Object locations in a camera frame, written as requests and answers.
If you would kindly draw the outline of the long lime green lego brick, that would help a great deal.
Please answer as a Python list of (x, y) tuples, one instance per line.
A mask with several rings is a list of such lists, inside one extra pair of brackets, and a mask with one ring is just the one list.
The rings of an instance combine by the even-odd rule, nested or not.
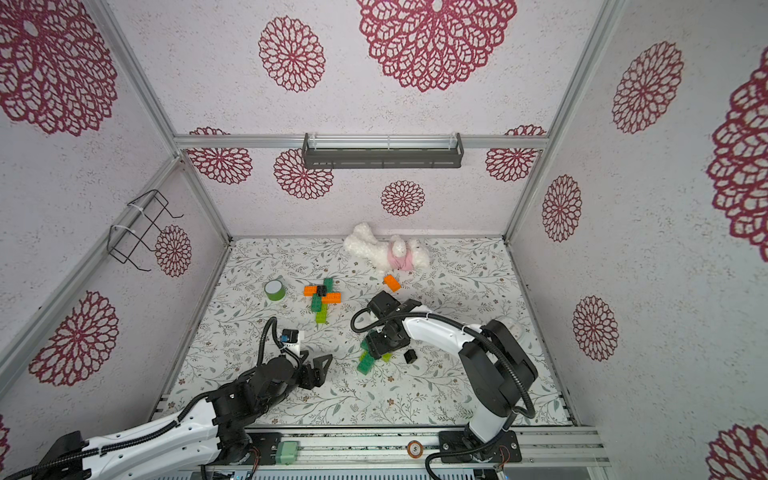
[(315, 322), (318, 325), (326, 324), (327, 323), (327, 315), (328, 315), (328, 306), (326, 304), (323, 304), (321, 306), (320, 311), (315, 314)]

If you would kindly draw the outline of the dark green lego brick back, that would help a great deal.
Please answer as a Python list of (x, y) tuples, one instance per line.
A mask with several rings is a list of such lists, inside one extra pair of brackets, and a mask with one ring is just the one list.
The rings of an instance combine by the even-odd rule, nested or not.
[(368, 352), (364, 352), (359, 358), (357, 371), (363, 375), (368, 375), (372, 371), (375, 362), (375, 358), (373, 358)]

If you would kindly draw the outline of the dark green lego brick front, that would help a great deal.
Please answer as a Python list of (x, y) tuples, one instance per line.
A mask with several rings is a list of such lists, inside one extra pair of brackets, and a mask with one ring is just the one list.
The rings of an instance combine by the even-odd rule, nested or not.
[(311, 297), (311, 311), (314, 313), (320, 313), (323, 308), (322, 297), (315, 294)]

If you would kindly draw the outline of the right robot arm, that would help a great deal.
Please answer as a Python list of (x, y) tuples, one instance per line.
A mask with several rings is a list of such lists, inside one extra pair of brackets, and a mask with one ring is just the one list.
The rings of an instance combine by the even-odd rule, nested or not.
[(536, 417), (529, 390), (538, 378), (534, 362), (500, 321), (466, 324), (421, 302), (380, 292), (355, 312), (350, 328), (364, 336), (367, 353), (380, 359), (422, 342), (459, 359), (476, 399), (467, 427), (472, 446), (489, 443), (522, 416)]

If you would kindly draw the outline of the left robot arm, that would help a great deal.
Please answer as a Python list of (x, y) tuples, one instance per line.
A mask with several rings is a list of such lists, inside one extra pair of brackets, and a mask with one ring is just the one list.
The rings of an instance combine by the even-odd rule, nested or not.
[(178, 413), (119, 433), (83, 438), (78, 431), (59, 437), (36, 465), (12, 473), (14, 479), (153, 479), (173, 470), (233, 463), (252, 450), (246, 429), (295, 389), (325, 383), (333, 360), (310, 358), (276, 334), (269, 319), (265, 337), (279, 355), (234, 380), (203, 392)]

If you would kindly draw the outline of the white pink plush toy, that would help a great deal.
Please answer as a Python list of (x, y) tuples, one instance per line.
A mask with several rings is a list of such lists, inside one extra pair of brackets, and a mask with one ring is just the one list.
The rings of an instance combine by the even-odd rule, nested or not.
[(405, 240), (393, 235), (389, 240), (378, 239), (368, 223), (356, 225), (344, 239), (345, 251), (356, 258), (368, 261), (381, 272), (412, 272), (426, 269), (431, 260), (427, 249), (418, 239)]

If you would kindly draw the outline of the green connector block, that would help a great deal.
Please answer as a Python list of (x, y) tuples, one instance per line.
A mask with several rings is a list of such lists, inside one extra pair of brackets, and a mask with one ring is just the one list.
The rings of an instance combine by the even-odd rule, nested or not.
[(275, 453), (277, 465), (292, 465), (297, 461), (299, 443), (297, 441), (283, 441), (278, 444)]

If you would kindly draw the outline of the green tape roll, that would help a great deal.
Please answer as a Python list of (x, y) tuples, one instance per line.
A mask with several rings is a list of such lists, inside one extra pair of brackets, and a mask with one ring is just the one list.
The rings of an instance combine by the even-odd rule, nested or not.
[(264, 285), (264, 292), (270, 301), (276, 302), (282, 300), (286, 295), (284, 284), (278, 280), (269, 280)]

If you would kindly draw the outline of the metal base rail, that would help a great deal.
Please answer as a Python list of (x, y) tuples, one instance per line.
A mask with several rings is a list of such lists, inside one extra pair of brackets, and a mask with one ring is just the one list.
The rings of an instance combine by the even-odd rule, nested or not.
[[(262, 448), (233, 464), (194, 466), (166, 479), (615, 479), (593, 427), (514, 427), (491, 460), (445, 464), (428, 455), (446, 451), (444, 433), (460, 427), (281, 427), (250, 429)], [(277, 465), (283, 441), (297, 441), (297, 461)]]

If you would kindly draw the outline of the black wall shelf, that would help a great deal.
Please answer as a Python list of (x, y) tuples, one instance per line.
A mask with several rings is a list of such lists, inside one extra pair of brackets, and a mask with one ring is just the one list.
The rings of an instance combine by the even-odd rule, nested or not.
[(309, 170), (458, 169), (465, 149), (459, 134), (319, 135), (307, 133), (301, 158)]

